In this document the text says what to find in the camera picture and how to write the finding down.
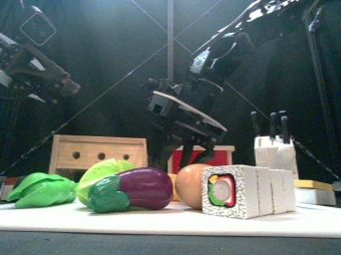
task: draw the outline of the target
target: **purple eggplant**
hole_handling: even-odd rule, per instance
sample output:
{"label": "purple eggplant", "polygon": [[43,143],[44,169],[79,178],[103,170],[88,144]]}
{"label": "purple eggplant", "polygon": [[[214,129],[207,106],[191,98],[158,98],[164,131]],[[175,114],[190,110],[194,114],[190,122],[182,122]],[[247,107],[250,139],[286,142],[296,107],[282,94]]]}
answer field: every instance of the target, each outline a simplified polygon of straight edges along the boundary
{"label": "purple eggplant", "polygon": [[120,191],[130,197],[131,206],[146,209],[164,208],[173,199],[168,174],[155,167],[140,167],[118,174]]}

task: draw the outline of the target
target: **wooden crate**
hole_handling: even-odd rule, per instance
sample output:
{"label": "wooden crate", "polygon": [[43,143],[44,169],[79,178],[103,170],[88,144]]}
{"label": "wooden crate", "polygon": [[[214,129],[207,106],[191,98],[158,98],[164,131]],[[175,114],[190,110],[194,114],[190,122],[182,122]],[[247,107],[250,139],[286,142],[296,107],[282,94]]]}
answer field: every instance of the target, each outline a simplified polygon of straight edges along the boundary
{"label": "wooden crate", "polygon": [[[190,157],[190,161],[194,160],[197,155],[202,153],[203,148],[201,146],[195,146],[193,148],[193,154]],[[217,145],[214,147],[214,158],[206,162],[206,164],[211,166],[217,165],[230,165],[231,164],[231,153],[234,152],[234,146],[230,145]],[[179,147],[168,160],[168,173],[177,173],[179,167],[179,160],[182,156],[182,147]]]}
{"label": "wooden crate", "polygon": [[144,138],[60,135],[53,136],[49,173],[72,178],[106,159],[122,159],[135,167],[147,166],[147,141]]}

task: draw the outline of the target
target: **black curtain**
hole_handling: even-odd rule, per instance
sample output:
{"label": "black curtain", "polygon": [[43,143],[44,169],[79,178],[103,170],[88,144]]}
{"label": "black curtain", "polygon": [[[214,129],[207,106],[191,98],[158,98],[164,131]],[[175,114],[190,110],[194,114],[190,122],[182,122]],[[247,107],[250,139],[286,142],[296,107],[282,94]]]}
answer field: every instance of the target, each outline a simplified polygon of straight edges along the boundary
{"label": "black curtain", "polygon": [[[177,83],[185,81],[191,53],[251,2],[174,1]],[[140,84],[148,78],[168,75],[168,1],[31,0],[23,3],[37,6],[56,24],[58,34],[39,50],[71,73],[82,90],[56,105],[32,99],[0,101],[1,168],[8,168],[64,123],[68,124],[59,130],[60,134],[146,137],[148,151],[154,152],[158,139]],[[21,9],[20,1],[0,2],[0,32],[13,40],[20,40]],[[254,164],[250,101],[267,114],[288,110],[296,139],[332,166],[304,23],[283,38],[266,42],[249,54],[229,83],[242,96],[225,87],[211,116],[227,128],[223,144],[235,146],[234,163]],[[1,88],[1,95],[11,96],[7,94]],[[337,97],[333,101],[333,104],[340,102]],[[262,129],[267,134],[266,120]],[[51,146],[48,139],[28,158],[9,167],[7,174],[47,171]],[[334,180],[306,152],[297,149],[297,156],[302,178]]]}

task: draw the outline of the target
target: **toy food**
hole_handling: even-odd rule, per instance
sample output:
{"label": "toy food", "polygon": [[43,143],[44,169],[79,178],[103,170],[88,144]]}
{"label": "toy food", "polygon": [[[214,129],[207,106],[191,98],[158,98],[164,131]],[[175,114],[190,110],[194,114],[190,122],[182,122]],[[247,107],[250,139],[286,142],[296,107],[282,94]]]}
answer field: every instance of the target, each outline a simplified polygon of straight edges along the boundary
{"label": "toy food", "polygon": [[177,197],[177,193],[175,193],[175,173],[168,173],[170,179],[171,179],[171,183],[173,183],[173,200],[171,201],[179,201],[178,197]]}
{"label": "toy food", "polygon": [[83,174],[76,188],[76,195],[83,204],[88,202],[88,192],[91,186],[104,177],[130,170],[135,166],[126,160],[107,159],[96,163]]}
{"label": "toy food", "polygon": [[171,202],[171,178],[155,167],[135,168],[99,180],[88,198],[87,206],[98,213],[123,211],[130,206],[158,210]]}
{"label": "toy food", "polygon": [[59,174],[35,172],[29,174],[8,194],[15,206],[45,207],[72,202],[76,198],[76,183]]}
{"label": "toy food", "polygon": [[209,164],[194,163],[183,167],[177,174],[177,196],[194,209],[202,209],[202,170],[209,166]]}

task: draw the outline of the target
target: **knife handle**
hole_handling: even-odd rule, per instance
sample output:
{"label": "knife handle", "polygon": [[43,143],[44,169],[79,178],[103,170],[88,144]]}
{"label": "knife handle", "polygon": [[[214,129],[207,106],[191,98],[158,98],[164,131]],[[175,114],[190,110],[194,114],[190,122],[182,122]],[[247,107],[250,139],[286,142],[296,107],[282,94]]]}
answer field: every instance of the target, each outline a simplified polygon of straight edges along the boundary
{"label": "knife handle", "polygon": [[279,118],[281,118],[281,119],[282,119],[283,116],[288,116],[286,111],[279,111],[278,114],[279,114]]}
{"label": "knife handle", "polygon": [[254,134],[255,136],[261,136],[261,128],[259,128],[258,120],[257,120],[257,112],[250,113],[250,119],[251,119]]}
{"label": "knife handle", "polygon": [[275,118],[277,118],[277,113],[270,114],[270,138],[275,139]]}
{"label": "knife handle", "polygon": [[288,116],[281,118],[281,129],[282,129],[282,142],[285,144],[290,143],[289,131],[288,131]]}

